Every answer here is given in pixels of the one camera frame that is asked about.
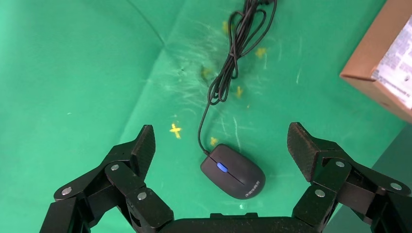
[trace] cardboard box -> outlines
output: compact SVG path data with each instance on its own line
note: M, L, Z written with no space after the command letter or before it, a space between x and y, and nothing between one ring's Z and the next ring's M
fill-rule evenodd
M412 110L372 76L411 15L412 0L387 0L341 72L355 88L410 123Z

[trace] white label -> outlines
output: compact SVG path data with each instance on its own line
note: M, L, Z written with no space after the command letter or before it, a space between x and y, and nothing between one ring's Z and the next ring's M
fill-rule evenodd
M372 78L412 109L412 17L380 61Z

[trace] green surface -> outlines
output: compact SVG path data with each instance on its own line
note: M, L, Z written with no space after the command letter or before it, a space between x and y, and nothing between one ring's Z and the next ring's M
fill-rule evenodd
M157 139L146 183L176 218L289 216L308 186L286 148L293 121L372 166L404 123L338 75L383 0L281 0L260 44L266 55L242 59L228 102L211 109L204 130L209 148L214 137L252 158L266 187L236 200L201 173L206 83L228 50L223 22L241 5L0 1L0 229L38 231L55 190L143 124ZM181 139L169 132L173 123ZM94 230L121 231L132 232L117 210Z

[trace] black cable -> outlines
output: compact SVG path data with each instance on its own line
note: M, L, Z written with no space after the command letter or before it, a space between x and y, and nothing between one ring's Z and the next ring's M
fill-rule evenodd
M256 42L252 44L248 49L246 49L252 38L258 33L258 31L262 28L263 24L266 21L266 11L258 9L259 5L270 4L271 2L273 2L274 5L271 18L269 20L269 24L267 25L265 31L263 31L262 35L256 40ZM229 54L227 56L223 68L220 71L220 74L212 82L209 91L207 92L207 105L205 112L203 113L202 120L200 121L199 131L197 133L197 140L199 142L199 146L207 156L209 156L210 152L203 147L202 141L200 139L207 111L209 110L209 107L211 105L216 105L219 102L225 102L227 100L227 95L229 94L230 81L232 79L237 78L239 74L238 59L248 54L258 45L260 41L262 41L266 33L269 31L270 26L272 25L273 18L275 16L276 6L277 0L245 0L243 11L235 11L229 17ZM263 14L262 22L257 26L257 28L252 32L252 34L249 35L255 14L259 12ZM236 16L241 16L241 19L236 24L233 34L232 23L235 20Z

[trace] black computer mouse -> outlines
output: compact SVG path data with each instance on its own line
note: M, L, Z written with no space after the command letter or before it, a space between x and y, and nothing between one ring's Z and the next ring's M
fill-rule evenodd
M256 164L225 144L219 144L200 169L221 190L237 199L256 196L266 181Z

